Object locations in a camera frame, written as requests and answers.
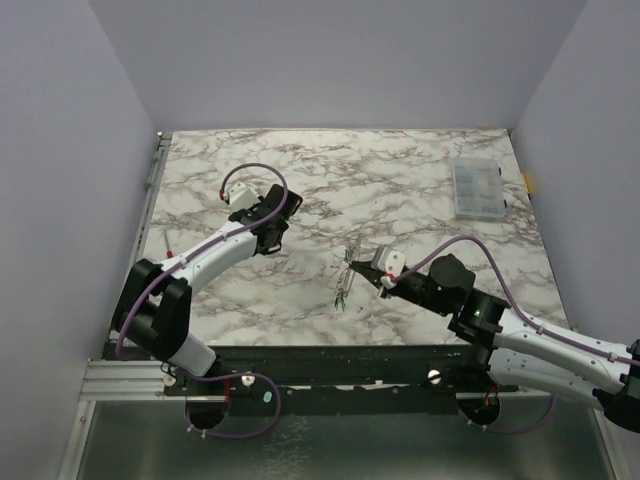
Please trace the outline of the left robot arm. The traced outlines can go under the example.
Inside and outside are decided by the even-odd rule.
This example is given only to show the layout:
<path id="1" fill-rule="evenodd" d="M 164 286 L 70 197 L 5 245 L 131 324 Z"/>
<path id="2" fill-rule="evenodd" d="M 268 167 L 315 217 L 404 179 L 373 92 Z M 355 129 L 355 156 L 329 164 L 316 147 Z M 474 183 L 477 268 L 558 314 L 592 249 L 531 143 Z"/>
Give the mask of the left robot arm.
<path id="1" fill-rule="evenodd" d="M 223 197 L 231 214 L 214 235 L 162 262 L 134 263 L 112 317 L 119 333 L 117 356 L 128 339 L 155 359 L 187 371 L 186 382 L 202 395 L 218 388 L 221 371 L 214 364 L 215 351 L 190 333 L 193 297 L 236 264 L 278 252 L 288 220 L 303 202 L 278 184 L 256 196 L 238 183 Z"/>

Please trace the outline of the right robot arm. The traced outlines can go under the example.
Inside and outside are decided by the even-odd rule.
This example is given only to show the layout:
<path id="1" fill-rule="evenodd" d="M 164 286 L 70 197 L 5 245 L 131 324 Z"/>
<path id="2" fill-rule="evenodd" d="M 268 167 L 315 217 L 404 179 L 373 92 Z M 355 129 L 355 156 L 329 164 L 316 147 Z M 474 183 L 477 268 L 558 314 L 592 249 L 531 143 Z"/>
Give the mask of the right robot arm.
<path id="1" fill-rule="evenodd" d="M 436 258 L 428 272 L 411 272 L 404 256 L 352 261 L 383 296 L 398 297 L 450 319 L 448 328 L 479 356 L 459 367 L 461 383 L 481 391 L 527 387 L 573 398 L 613 424 L 639 430 L 639 345 L 607 342 L 530 315 L 475 288 L 475 275 L 454 255 Z"/>

